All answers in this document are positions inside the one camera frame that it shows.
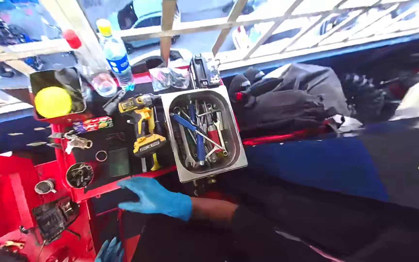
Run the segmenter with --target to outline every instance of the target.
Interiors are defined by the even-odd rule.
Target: red bottle cap
[[[79,37],[75,34],[75,32],[71,29],[68,29],[62,33],[62,36],[66,39],[67,43],[73,49],[77,49],[82,46],[82,42],[80,41]]]

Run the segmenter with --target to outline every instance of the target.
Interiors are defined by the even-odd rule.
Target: blue glove on floor
[[[140,197],[139,202],[124,202],[119,208],[139,213],[162,213],[188,221],[192,215],[192,200],[188,195],[173,193],[153,178],[132,177],[117,183]]]
[[[114,237],[111,243],[109,243],[109,240],[104,241],[95,262],[122,262],[123,257],[124,248],[121,249],[121,242],[117,242]]]

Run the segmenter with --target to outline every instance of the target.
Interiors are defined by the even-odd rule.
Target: blue-handled tool
[[[228,152],[222,148],[222,146],[218,145],[216,142],[214,142],[213,140],[209,139],[205,134],[201,133],[198,128],[194,125],[192,125],[189,121],[183,119],[181,116],[177,115],[177,114],[170,114],[170,116],[177,121],[179,124],[183,125],[184,127],[190,129],[191,131],[201,135],[203,138],[205,138],[206,140],[208,140],[210,143],[212,143],[214,146],[218,147],[219,149],[223,150],[223,154],[225,156],[227,156]]]
[[[189,104],[189,115],[192,121],[196,122],[196,109],[195,105],[190,103]],[[205,144],[203,142],[203,137],[201,135],[196,135],[196,158],[200,165],[205,164]]]

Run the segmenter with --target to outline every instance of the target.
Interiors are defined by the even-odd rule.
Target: plastic water bottle
[[[108,20],[99,19],[96,21],[96,26],[103,36],[100,44],[104,56],[119,81],[119,85],[123,89],[128,86],[128,90],[133,90],[134,77],[132,76],[124,42],[120,37],[113,36],[111,23]]]

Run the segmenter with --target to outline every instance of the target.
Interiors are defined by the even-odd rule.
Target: plastic bag
[[[152,68],[149,70],[153,84],[153,91],[177,87],[187,89],[190,83],[190,72],[179,68]]]

